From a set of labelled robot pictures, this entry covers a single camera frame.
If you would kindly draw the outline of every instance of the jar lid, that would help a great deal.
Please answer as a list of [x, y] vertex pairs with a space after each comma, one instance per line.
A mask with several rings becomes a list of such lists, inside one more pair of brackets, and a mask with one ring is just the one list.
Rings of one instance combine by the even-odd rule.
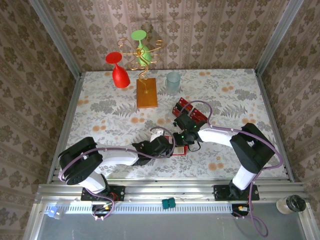
[[306, 201], [298, 195], [288, 196], [286, 199], [286, 205], [293, 212], [302, 212], [306, 209]]

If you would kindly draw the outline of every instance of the wooden base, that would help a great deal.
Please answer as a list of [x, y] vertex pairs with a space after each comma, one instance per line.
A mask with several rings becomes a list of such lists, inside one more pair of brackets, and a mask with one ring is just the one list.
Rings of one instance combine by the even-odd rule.
[[156, 79], [147, 78], [142, 81], [146, 84], [146, 88], [139, 79], [136, 80], [136, 107], [138, 109], [158, 107]]

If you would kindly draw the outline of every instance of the red wine glass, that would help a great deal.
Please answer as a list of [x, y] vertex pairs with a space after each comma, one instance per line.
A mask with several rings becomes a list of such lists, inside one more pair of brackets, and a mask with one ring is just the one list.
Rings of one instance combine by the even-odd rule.
[[120, 52], [117, 51], [111, 52], [105, 57], [105, 61], [108, 64], [115, 64], [115, 68], [112, 72], [114, 85], [117, 88], [124, 89], [128, 87], [128, 85], [130, 84], [130, 78], [128, 76], [127, 71], [123, 67], [118, 66], [117, 64], [121, 61], [121, 59], [122, 55]]

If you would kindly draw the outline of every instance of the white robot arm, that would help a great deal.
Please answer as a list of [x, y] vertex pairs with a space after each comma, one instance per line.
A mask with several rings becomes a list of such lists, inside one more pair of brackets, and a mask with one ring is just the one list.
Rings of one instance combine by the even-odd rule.
[[[265, 138], [254, 124], [247, 123], [242, 129]], [[204, 125], [189, 127], [182, 133], [174, 133], [173, 136], [176, 141], [176, 146], [187, 146], [194, 144], [194, 141], [198, 141], [212, 142], [232, 147], [241, 162], [241, 167], [231, 181], [232, 186], [230, 186], [230, 188], [234, 188], [235, 191], [245, 190], [256, 174], [274, 154], [273, 151], [263, 143], [254, 141], [254, 139], [243, 136], [240, 133], [236, 134], [230, 131], [216, 130], [205, 127]], [[79, 184], [95, 194], [106, 188], [106, 181], [101, 174], [96, 172], [99, 167], [117, 164], [128, 166], [144, 165], [152, 158], [143, 157], [139, 152], [156, 157], [160, 154], [167, 154], [173, 147], [172, 144], [163, 137], [162, 130], [153, 132], [150, 142], [144, 141], [122, 147], [96, 145], [92, 137], [86, 137], [59, 155], [61, 168], [64, 169], [70, 161], [86, 150], [99, 149], [99, 151], [84, 155], [82, 161], [63, 173], [67, 184]]]

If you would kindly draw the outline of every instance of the aluminum frame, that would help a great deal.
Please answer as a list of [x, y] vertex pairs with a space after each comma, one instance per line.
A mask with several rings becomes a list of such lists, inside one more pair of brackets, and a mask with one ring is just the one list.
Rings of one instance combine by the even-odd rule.
[[270, 119], [270, 124], [271, 124], [272, 130], [273, 130], [273, 134], [274, 134], [274, 138], [275, 138], [276, 144], [279, 147], [279, 152], [283, 157], [283, 164], [285, 166], [286, 173], [288, 174], [288, 177], [289, 177], [290, 181], [291, 182], [295, 182], [296, 180], [295, 180], [294, 174], [292, 172], [292, 169], [291, 169], [291, 166], [290, 166], [290, 163], [289, 163], [289, 159], [288, 159], [288, 156], [287, 156], [287, 153], [286, 153], [286, 150], [285, 150], [285, 146], [284, 146], [284, 143], [282, 142], [282, 139], [281, 139], [281, 136], [280, 136], [280, 132], [279, 132], [279, 128], [277, 126], [276, 119], [275, 119], [274, 113], [272, 111], [272, 108], [271, 108], [271, 105], [270, 105], [270, 101], [269, 101], [269, 98], [268, 98], [264, 83], [263, 83], [261, 75], [259, 73], [256, 73], [256, 80], [257, 80], [259, 88], [260, 88], [260, 92], [261, 92], [262, 99], [263, 99], [263, 102], [264, 102], [264, 105], [265, 105], [265, 108], [266, 108], [266, 112], [267, 112], [268, 117]]
[[42, 0], [30, 0], [30, 3], [43, 23], [46, 31], [52, 38], [56, 48], [59, 50], [72, 75], [76, 80], [78, 80], [81, 75], [81, 69], [78, 66], [72, 52], [70, 51], [70, 48], [67, 45], [63, 35], [61, 34], [61, 31], [57, 27], [54, 19], [51, 17], [50, 11], [47, 9], [46, 4]]
[[[35, 202], [30, 213], [30, 218], [26, 226], [26, 231], [23, 239], [36, 240], [41, 228], [41, 223], [44, 217], [47, 204], [71, 204], [80, 203], [82, 187], [69, 186], [62, 183], [58, 179], [60, 167], [58, 167], [58, 155], [61, 153], [68, 141], [68, 136], [71, 130], [73, 117], [76, 111], [77, 102], [83, 86], [85, 74], [77, 81], [70, 105], [67, 111], [65, 122], [63, 124], [62, 132], [55, 151], [54, 160], [51, 165], [50, 175], [48, 177], [48, 184], [40, 184], [38, 192], [35, 197]], [[284, 198], [288, 195], [297, 194], [308, 200], [308, 196], [304, 191], [302, 183], [293, 182], [293, 174], [289, 165], [286, 152], [280, 138], [279, 130], [277, 128], [275, 118], [272, 114], [270, 103], [264, 89], [260, 76], [257, 76], [257, 81], [261, 90], [261, 94], [266, 106], [268, 116], [273, 128], [275, 139], [279, 146], [279, 151], [284, 157], [284, 164], [288, 172], [288, 178], [271, 177], [259, 178], [255, 184], [258, 185], [260, 201], [253, 201], [255, 204], [259, 203], [275, 203], [278, 199]], [[110, 185], [126, 186], [126, 195], [124, 202], [127, 204], [158, 204], [162, 199], [175, 198], [178, 204], [198, 204], [200, 206], [229, 203], [229, 201], [215, 201], [213, 195], [213, 185], [226, 185], [231, 179], [217, 179], [217, 178], [117, 178], [108, 179]], [[233, 203], [243, 204], [245, 201], [233, 201]], [[303, 230], [307, 239], [312, 236], [318, 236], [319, 230], [312, 212], [300, 215]]]
[[255, 69], [261, 74], [275, 54], [304, 0], [290, 0]]
[[82, 86], [84, 84], [84, 80], [86, 77], [86, 73], [82, 73], [81, 76], [79, 77], [79, 80], [76, 81], [73, 92], [72, 92], [72, 97], [70, 100], [70, 104], [68, 107], [68, 110], [66, 112], [65, 115], [65, 119], [63, 122], [63, 126], [62, 126], [62, 130], [61, 130], [61, 134], [58, 140], [58, 143], [56, 145], [56, 149], [54, 152], [54, 156], [53, 156], [53, 161], [51, 164], [51, 168], [50, 168], [50, 172], [47, 178], [46, 183], [50, 184], [52, 181], [52, 178], [54, 176], [54, 172], [56, 169], [56, 166], [58, 165], [58, 156], [59, 154], [66, 149], [66, 145], [67, 145], [67, 141], [68, 141], [68, 137], [71, 131], [71, 126], [72, 126], [72, 122], [75, 116], [75, 112], [76, 112], [76, 108], [77, 108], [77, 103], [79, 100], [79, 96], [82, 90]]

